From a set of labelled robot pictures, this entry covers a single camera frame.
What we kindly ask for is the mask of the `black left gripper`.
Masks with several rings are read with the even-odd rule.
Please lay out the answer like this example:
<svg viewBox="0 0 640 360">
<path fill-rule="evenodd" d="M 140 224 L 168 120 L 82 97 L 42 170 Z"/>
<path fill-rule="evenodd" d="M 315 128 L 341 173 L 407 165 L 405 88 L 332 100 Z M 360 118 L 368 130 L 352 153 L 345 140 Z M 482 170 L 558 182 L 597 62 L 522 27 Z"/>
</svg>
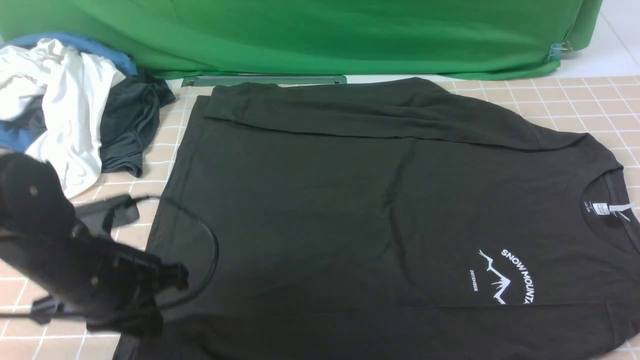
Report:
<svg viewBox="0 0 640 360">
<path fill-rule="evenodd" d="M 1 156 L 1 260 L 47 292 L 30 312 L 12 314 L 40 325 L 77 321 L 93 333 L 158 338 L 154 293 L 189 289 L 184 264 L 94 234 L 53 167 L 24 153 Z"/>
</svg>

